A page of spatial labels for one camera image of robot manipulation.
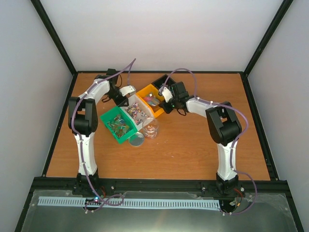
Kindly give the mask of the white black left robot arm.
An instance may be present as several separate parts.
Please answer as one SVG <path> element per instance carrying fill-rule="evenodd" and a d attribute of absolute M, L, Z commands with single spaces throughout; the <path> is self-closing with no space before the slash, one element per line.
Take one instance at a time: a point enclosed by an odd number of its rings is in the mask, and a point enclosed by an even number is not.
<path fill-rule="evenodd" d="M 120 74 L 115 69 L 108 69 L 106 74 L 97 75 L 80 96 L 69 98 L 68 126 L 74 134 L 79 157 L 76 193 L 93 195 L 100 190 L 94 151 L 94 136 L 98 128 L 97 103 L 105 95 L 116 104 L 127 101 L 116 85 Z"/>

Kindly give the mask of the black candy bin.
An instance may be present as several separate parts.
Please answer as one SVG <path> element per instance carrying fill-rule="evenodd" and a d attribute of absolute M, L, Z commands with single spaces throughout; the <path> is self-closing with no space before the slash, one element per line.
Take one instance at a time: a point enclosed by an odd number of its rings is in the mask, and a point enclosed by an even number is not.
<path fill-rule="evenodd" d="M 156 87 L 156 89 L 160 89 L 163 85 L 166 85 L 167 88 L 170 88 L 171 85 L 175 84 L 176 82 L 170 77 L 168 78 L 167 74 L 164 74 L 160 78 L 156 79 L 152 82 L 152 85 Z"/>

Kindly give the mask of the silver metal scoop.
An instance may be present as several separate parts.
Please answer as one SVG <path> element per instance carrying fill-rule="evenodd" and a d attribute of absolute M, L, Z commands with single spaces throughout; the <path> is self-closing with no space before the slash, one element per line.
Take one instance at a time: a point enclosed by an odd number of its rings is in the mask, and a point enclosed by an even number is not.
<path fill-rule="evenodd" d="M 158 106 L 160 104 L 160 100 L 156 98 L 151 98 L 147 101 L 150 106 Z"/>

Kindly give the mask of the yellow candy bin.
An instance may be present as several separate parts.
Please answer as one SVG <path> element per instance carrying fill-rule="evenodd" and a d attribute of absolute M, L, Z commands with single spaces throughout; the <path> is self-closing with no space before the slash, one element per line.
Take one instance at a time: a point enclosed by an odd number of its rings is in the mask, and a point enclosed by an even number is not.
<path fill-rule="evenodd" d="M 137 92 L 137 95 L 142 99 L 146 106 L 151 110 L 153 116 L 158 118 L 164 113 L 164 110 L 159 107 L 159 104 L 164 100 L 163 96 L 159 96 L 158 89 L 149 84 Z"/>

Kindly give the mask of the green candy bin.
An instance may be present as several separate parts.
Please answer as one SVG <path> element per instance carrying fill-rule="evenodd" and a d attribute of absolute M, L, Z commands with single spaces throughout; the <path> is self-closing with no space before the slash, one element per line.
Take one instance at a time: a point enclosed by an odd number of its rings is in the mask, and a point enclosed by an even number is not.
<path fill-rule="evenodd" d="M 130 117 L 118 106 L 102 114 L 99 118 L 119 144 L 137 132 Z"/>

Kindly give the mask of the white candy bin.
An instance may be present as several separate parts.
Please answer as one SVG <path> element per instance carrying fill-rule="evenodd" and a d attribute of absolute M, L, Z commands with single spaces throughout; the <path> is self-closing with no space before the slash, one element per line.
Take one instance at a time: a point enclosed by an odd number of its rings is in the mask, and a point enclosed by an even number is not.
<path fill-rule="evenodd" d="M 129 119 L 134 123 L 137 130 L 150 124 L 153 119 L 153 113 L 144 101 L 136 94 L 128 98 L 128 105 L 124 103 L 120 108 L 125 112 Z"/>

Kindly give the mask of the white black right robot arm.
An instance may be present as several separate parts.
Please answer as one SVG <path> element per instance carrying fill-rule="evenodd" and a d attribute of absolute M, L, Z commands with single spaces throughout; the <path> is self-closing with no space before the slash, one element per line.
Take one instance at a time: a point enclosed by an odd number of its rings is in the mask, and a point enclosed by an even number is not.
<path fill-rule="evenodd" d="M 213 103 L 200 97 L 189 95 L 183 82 L 170 87 L 163 85 L 159 95 L 164 100 L 159 106 L 169 114 L 172 110 L 200 115 L 207 120 L 210 136 L 217 144 L 218 170 L 216 173 L 216 188 L 218 194 L 230 194 L 239 182 L 236 172 L 236 147 L 242 126 L 232 109 L 230 102 Z"/>

